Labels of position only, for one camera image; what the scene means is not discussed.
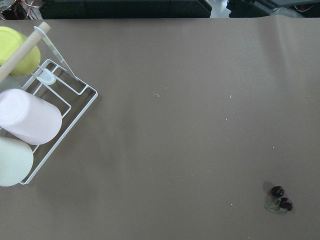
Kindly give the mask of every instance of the rack handle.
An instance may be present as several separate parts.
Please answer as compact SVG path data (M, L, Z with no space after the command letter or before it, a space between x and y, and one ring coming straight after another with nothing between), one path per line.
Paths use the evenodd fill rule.
M44 33L49 32L51 27L44 21L38 26ZM21 44L21 46L0 66L0 83L12 72L22 59L37 45L43 38L43 34L34 30L33 33Z

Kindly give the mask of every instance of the wooden stick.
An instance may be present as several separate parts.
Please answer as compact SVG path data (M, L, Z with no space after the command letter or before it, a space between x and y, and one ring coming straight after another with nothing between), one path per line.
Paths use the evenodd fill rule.
M38 27L45 34L51 27L44 21ZM22 59L37 45L43 38L41 32L34 30L33 33L21 44L21 46L0 66L0 83L12 72Z

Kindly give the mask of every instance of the white wire rack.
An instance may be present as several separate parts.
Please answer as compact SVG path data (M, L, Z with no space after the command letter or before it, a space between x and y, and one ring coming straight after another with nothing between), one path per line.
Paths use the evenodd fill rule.
M56 99L60 101L60 105L64 105L64 107L60 107L61 115L62 115L62 126L60 132L57 134L57 136L51 140L49 143L43 144L43 145L30 145L34 161L33 166L28 174L28 176L20 182L22 185L26 185L30 183L30 181L33 179L33 177L36 175L36 173L40 170L40 168L43 166L43 164L47 161L47 159L50 157L50 155L54 152L54 150L58 147L58 145L61 143L61 141L64 139L64 137L68 134L68 132L71 130L71 128L76 124L76 122L79 120L79 118L85 113L85 111L89 108L89 106L94 102L94 100L98 97L98 92L91 86L89 86L87 83L79 79L74 75L64 58L61 56L59 51L56 49L56 47L53 45L53 43L49 40L48 36L43 33L43 40L45 43L49 46L49 48L52 50L54 55L58 58L58 60L65 66L62 67L55 63L54 61L47 59L44 61L44 63L38 67L38 69L35 71L35 73L32 74L31 78L25 83L25 85L22 87L22 90L29 92L30 94L37 95L40 90L41 94L37 97L40 97L42 99L46 98L46 95L53 94ZM49 71L54 75L56 78L56 82L52 85L47 85L41 81L39 81L37 78L40 76L40 74L46 70L49 69ZM77 87L75 89L74 86L71 86L68 82L60 78L56 72L65 73L68 75L68 77L72 78L75 82L79 83L81 88ZM61 95L61 92L57 91L55 86L59 85L60 89L61 86L63 89L69 91L70 93L75 95L75 100L77 101L77 98L85 98L86 101L84 102L84 106L81 106L80 109L78 107L75 116L69 117L68 120L66 118L68 117L68 114L71 112L71 109L73 108L73 104L68 102L65 97ZM0 128L1 135L8 135L9 133L4 130L3 128ZM40 159L35 159L37 157L37 153L44 149L44 153L41 154Z

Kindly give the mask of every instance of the dark cherry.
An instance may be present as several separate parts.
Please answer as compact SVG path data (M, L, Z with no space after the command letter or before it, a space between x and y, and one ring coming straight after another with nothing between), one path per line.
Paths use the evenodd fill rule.
M286 209L287 211L291 211L292 208L294 207L292 201L290 201L286 197L281 198L279 206L280 208Z
M285 194L285 190L281 186L274 186L271 189L271 194L275 198L279 199Z

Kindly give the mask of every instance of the tabletop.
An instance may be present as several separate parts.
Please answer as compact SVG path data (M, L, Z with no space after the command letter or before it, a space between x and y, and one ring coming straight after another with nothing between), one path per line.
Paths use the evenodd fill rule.
M319 239L319 21L47 20L99 96L29 184L0 188L1 238ZM290 212L264 208L278 185Z

